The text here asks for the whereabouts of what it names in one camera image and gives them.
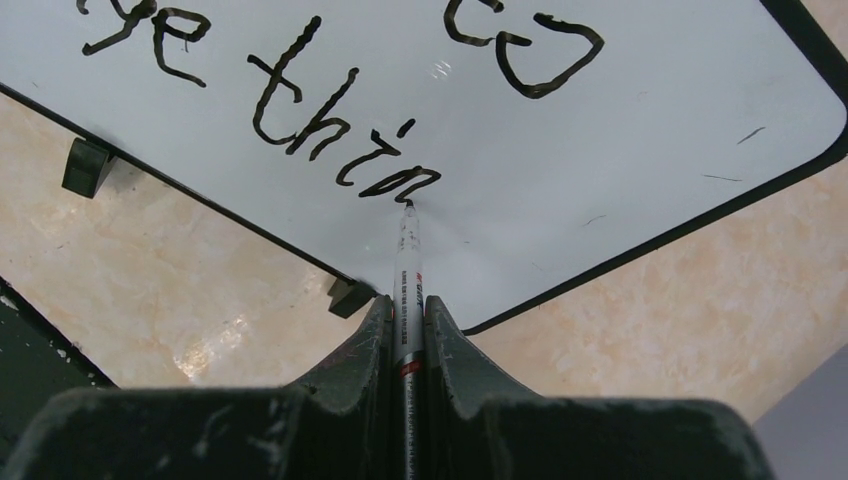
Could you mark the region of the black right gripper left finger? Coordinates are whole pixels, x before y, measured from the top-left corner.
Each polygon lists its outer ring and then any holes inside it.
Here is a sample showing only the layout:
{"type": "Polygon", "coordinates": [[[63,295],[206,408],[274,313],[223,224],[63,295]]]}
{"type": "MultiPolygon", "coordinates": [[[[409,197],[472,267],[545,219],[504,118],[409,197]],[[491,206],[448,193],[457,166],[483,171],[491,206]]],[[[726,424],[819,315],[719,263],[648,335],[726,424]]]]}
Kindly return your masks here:
{"type": "Polygon", "coordinates": [[[392,303],[305,374],[264,388],[78,388],[53,397],[5,479],[387,479],[392,303]]]}

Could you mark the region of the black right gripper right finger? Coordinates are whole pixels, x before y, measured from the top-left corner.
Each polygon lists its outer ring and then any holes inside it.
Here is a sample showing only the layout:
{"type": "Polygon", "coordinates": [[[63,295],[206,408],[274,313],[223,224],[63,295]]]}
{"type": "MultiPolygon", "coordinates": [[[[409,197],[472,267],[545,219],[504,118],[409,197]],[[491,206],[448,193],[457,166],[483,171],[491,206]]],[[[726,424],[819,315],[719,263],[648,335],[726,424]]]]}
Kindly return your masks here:
{"type": "Polygon", "coordinates": [[[437,479],[771,479],[749,424],[705,399],[545,397],[425,303],[437,479]]]}

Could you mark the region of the black and white marker pen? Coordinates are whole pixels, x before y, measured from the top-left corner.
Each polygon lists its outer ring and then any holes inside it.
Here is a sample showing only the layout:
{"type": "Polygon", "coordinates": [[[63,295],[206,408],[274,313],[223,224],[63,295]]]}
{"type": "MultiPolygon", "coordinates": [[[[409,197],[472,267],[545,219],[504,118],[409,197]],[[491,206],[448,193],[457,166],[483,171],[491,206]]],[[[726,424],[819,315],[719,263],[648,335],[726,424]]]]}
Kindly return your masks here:
{"type": "Polygon", "coordinates": [[[393,428],[396,448],[393,474],[398,479],[424,475],[421,420],[425,363],[420,228],[414,203],[407,200],[400,222],[400,238],[393,287],[393,428]]]}

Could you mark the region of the white board with black frame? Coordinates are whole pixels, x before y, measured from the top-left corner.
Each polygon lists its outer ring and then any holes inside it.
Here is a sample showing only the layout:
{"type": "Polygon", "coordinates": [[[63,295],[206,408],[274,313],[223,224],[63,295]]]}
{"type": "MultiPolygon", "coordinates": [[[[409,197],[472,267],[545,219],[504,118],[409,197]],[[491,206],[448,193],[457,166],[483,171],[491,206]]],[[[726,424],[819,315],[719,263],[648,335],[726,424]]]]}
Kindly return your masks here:
{"type": "Polygon", "coordinates": [[[5,1],[1,88],[309,262],[479,332],[840,161],[798,1],[5,1]]]}

